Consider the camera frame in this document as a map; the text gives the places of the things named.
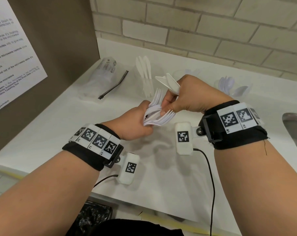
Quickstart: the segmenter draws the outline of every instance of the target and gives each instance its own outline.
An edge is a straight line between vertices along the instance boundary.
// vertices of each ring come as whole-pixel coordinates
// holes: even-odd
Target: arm
[[[144,101],[105,122],[123,140],[150,135]],[[88,198],[99,171],[62,151],[0,196],[0,235],[64,235]]]
[[[202,112],[232,100],[191,75],[167,92],[164,112]],[[297,235],[297,173],[265,140],[214,150],[219,178],[242,235]]]

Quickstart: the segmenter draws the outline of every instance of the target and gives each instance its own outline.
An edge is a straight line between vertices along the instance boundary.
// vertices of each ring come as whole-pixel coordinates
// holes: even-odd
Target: person's right arm
[[[205,112],[232,100],[198,78],[185,75],[177,100],[167,92],[162,107]],[[297,173],[265,140],[214,150],[221,184],[242,235],[297,235]]]

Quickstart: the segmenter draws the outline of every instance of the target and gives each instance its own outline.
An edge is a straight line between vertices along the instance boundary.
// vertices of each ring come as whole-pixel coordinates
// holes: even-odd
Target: qr code
[[[81,138],[90,142],[95,135],[96,135],[95,131],[87,128],[86,131],[81,135]]]
[[[136,164],[135,163],[128,162],[128,166],[127,166],[126,172],[130,172],[130,173],[134,174],[135,167],[136,167]]]
[[[74,134],[75,136],[80,135],[83,131],[84,131],[85,127],[81,127],[81,129],[79,131],[76,132],[76,134]]]
[[[99,147],[100,149],[103,148],[104,144],[107,142],[107,138],[103,137],[102,135],[97,135],[95,140],[92,142],[93,145]]]
[[[109,154],[113,154],[116,147],[117,144],[113,143],[112,141],[109,141],[104,151],[108,152]]]
[[[238,120],[233,112],[220,116],[225,127],[238,124]]]
[[[247,121],[253,120],[253,117],[247,108],[238,110],[236,112],[237,112],[241,122],[247,122]]]
[[[257,114],[257,112],[255,111],[255,109],[253,108],[250,108],[252,113],[254,114],[254,116],[257,118],[257,119],[261,119],[260,116]]]
[[[178,142],[186,143],[189,142],[189,132],[188,131],[178,131]]]

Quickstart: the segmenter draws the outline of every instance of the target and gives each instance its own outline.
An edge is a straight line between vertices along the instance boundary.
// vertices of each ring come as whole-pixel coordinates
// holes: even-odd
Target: wristband
[[[223,150],[268,139],[262,120],[252,107],[232,100],[207,110],[199,126],[215,149]]]
[[[119,136],[102,124],[85,124],[62,149],[76,155],[96,170],[111,168],[123,150]]]

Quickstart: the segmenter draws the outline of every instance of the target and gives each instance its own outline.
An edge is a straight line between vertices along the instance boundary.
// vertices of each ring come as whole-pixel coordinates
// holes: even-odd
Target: brown panel
[[[48,77],[0,110],[0,150],[99,60],[89,0],[8,1]]]

